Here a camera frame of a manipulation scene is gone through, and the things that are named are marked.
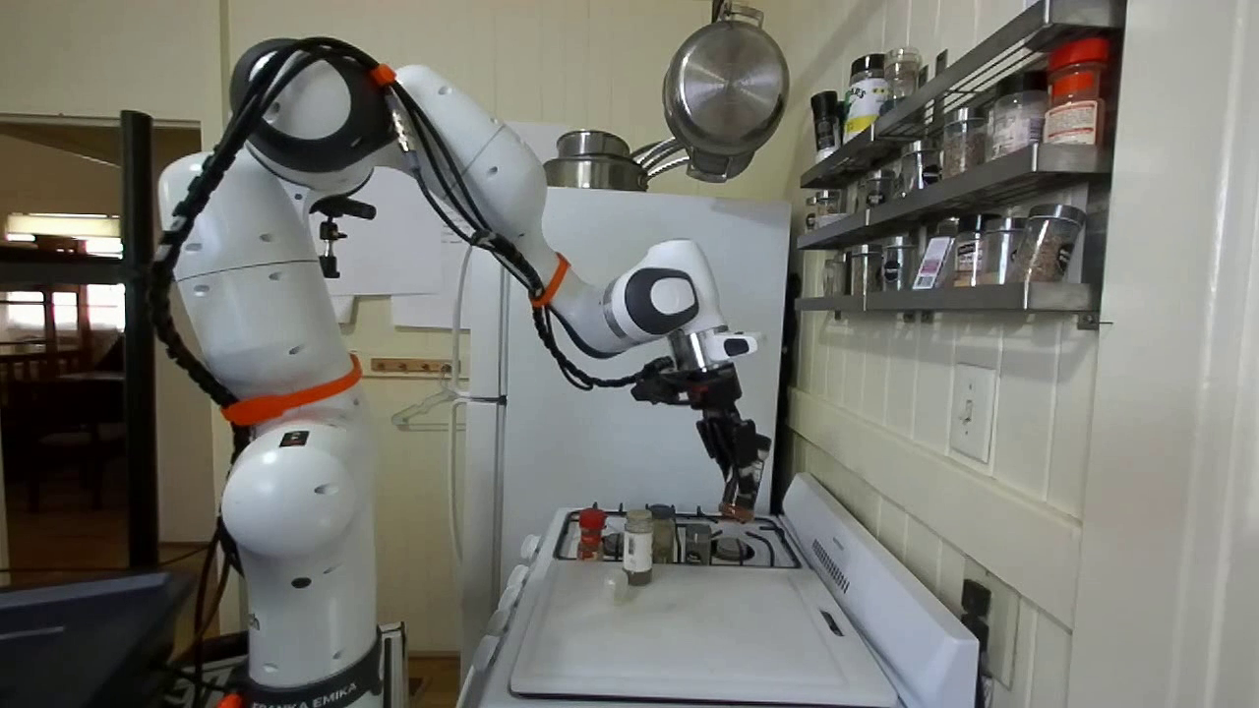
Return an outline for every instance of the vent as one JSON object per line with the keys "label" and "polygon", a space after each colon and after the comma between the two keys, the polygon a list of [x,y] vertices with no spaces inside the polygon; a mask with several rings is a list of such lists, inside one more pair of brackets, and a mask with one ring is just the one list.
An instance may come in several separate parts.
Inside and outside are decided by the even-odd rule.
{"label": "vent", "polygon": [[826,571],[826,574],[831,576],[835,585],[840,586],[840,592],[847,595],[849,578],[844,577],[844,571],[835,564],[835,561],[831,559],[831,554],[826,552],[826,548],[823,548],[816,538],[813,539],[813,554],[816,554],[817,559],[822,563],[822,569]]}

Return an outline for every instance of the red lid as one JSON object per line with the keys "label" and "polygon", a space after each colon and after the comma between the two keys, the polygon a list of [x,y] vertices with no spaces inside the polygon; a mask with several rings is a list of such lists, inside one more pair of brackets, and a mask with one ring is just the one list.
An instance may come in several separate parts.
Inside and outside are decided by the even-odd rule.
{"label": "red lid", "polygon": [[1049,71],[1055,72],[1068,64],[1083,62],[1105,62],[1110,55],[1110,40],[1104,37],[1090,37],[1064,44],[1049,55]]}
{"label": "red lid", "polygon": [[608,520],[608,513],[603,509],[582,509],[582,513],[577,515],[577,525],[583,529],[589,530],[602,530],[603,523]]}

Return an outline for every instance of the black pole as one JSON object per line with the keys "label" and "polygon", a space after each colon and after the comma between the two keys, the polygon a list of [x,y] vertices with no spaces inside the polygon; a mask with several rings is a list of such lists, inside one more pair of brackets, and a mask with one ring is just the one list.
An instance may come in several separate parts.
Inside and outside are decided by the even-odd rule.
{"label": "black pole", "polygon": [[154,328],[145,305],[145,272],[154,257],[154,120],[122,112],[122,260],[127,273],[123,345],[123,422],[127,430],[127,561],[157,564],[157,403]]}

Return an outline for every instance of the electrical outlet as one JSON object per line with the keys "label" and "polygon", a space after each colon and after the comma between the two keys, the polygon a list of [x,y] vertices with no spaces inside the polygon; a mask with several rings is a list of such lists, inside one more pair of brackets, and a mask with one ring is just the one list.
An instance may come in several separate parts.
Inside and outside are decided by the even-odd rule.
{"label": "electrical outlet", "polygon": [[997,404],[997,372],[971,364],[958,364],[953,372],[953,422],[949,447],[988,461],[992,447],[992,416]]}
{"label": "electrical outlet", "polygon": [[992,593],[988,622],[988,654],[983,668],[1006,688],[1013,687],[1015,640],[1019,635],[1019,595],[983,566],[966,559],[964,580],[972,580]]}

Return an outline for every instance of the window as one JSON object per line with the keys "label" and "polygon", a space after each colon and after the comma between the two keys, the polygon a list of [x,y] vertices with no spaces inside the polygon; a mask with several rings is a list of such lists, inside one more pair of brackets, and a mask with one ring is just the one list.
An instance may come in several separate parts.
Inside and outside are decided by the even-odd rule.
{"label": "window", "polygon": [[[9,233],[6,238],[13,242],[34,242],[35,237],[29,233]],[[84,237],[84,251],[93,256],[122,257],[122,241],[112,237]],[[122,330],[125,325],[122,299],[126,286],[117,285],[89,285],[87,286],[88,319],[92,329]],[[33,291],[14,291],[4,294],[4,300],[9,304],[4,307],[5,323],[9,330],[34,330],[44,329],[44,296]],[[78,329],[78,304],[73,292],[53,294],[53,317],[57,320],[58,330]]]}

